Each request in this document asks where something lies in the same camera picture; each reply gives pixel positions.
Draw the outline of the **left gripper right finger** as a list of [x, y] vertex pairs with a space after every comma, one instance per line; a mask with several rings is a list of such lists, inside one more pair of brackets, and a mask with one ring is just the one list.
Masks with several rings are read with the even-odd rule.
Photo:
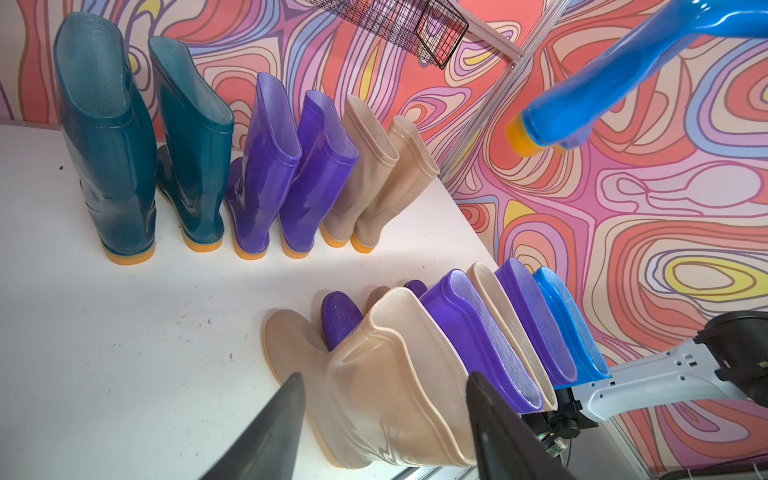
[[480, 372], [466, 383], [475, 455], [481, 479], [571, 479], [560, 462], [548, 455], [527, 424]]

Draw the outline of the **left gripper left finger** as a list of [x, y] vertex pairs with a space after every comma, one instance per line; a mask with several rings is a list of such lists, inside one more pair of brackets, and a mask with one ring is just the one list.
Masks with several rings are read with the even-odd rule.
[[289, 376], [205, 479], [290, 479], [296, 464], [306, 393], [303, 377]]

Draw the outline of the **blue boot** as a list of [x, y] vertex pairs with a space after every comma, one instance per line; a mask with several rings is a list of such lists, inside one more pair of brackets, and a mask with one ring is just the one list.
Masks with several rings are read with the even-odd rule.
[[549, 88], [505, 127], [513, 151], [574, 149], [597, 120], [703, 35], [767, 37], [765, 1], [669, 1], [587, 65]]
[[555, 389], [562, 390], [608, 379], [610, 372], [606, 361], [566, 284], [547, 267], [539, 268], [533, 278], [558, 325], [577, 370], [575, 381], [556, 383]]

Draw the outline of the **dark purple boot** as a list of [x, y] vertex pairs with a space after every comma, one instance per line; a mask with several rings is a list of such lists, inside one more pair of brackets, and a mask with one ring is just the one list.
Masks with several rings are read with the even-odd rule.
[[317, 90], [305, 94], [297, 134], [302, 157], [279, 220], [284, 253], [303, 259], [312, 250], [316, 232], [344, 188], [359, 151], [333, 101]]
[[283, 83], [257, 75], [243, 155], [230, 164], [225, 202], [237, 255], [258, 260], [268, 249], [275, 221], [297, 172], [302, 147]]

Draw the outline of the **teal boot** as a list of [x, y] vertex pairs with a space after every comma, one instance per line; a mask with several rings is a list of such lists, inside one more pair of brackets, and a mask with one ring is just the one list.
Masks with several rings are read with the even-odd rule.
[[211, 252], [222, 242], [220, 214], [231, 162], [234, 115], [197, 70], [182, 42], [148, 42], [165, 143], [158, 148], [157, 185], [172, 204], [184, 242]]
[[72, 12], [53, 60], [63, 136], [102, 247], [116, 264], [142, 263], [155, 249], [157, 142], [123, 35]]

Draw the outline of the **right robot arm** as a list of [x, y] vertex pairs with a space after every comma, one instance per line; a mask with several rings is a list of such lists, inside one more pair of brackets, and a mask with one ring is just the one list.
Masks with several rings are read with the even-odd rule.
[[622, 364], [609, 378], [572, 389], [588, 419], [696, 400], [751, 400], [767, 406], [767, 314], [736, 311], [711, 319], [696, 336]]

